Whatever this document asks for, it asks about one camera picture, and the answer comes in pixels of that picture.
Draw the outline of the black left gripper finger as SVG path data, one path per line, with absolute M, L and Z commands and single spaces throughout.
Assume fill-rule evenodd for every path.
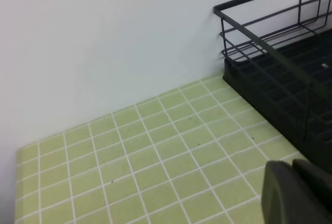
M 264 223 L 331 223 L 331 173 L 303 159 L 267 162 L 261 209 Z

